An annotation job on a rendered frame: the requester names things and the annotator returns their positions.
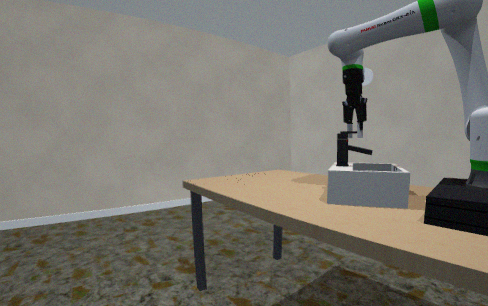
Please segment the black mixer tap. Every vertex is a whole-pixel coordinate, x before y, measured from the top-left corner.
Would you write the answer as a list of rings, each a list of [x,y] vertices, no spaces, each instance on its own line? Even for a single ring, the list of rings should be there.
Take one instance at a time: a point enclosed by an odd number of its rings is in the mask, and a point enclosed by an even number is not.
[[[372,155],[373,150],[359,148],[348,145],[348,134],[357,133],[357,131],[342,131],[337,134],[337,164],[336,166],[347,167],[348,165],[348,150],[359,153]]]

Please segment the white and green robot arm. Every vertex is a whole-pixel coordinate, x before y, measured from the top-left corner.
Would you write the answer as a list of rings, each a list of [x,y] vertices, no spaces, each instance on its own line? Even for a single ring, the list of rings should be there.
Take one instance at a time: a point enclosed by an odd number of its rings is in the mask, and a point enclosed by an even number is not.
[[[336,31],[327,45],[341,59],[343,83],[363,83],[363,48],[440,29],[458,75],[465,135],[470,141],[471,172],[465,187],[488,193],[488,71],[477,24],[482,4],[483,0],[418,0],[378,19]]]

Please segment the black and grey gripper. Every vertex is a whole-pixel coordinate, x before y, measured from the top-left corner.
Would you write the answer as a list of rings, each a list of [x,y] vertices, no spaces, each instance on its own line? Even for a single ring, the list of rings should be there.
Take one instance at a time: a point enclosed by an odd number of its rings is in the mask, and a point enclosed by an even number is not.
[[[352,119],[355,109],[357,116],[357,138],[363,138],[363,122],[367,120],[367,98],[363,98],[361,93],[362,82],[354,81],[345,83],[345,94],[347,95],[347,99],[345,102],[342,102],[344,122],[347,123],[347,131],[353,131]]]

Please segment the grey square basin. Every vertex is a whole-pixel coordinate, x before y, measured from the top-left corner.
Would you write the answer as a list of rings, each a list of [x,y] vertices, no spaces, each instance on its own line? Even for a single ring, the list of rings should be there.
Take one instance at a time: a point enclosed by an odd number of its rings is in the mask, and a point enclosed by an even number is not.
[[[327,204],[408,209],[410,172],[392,163],[328,170]]]

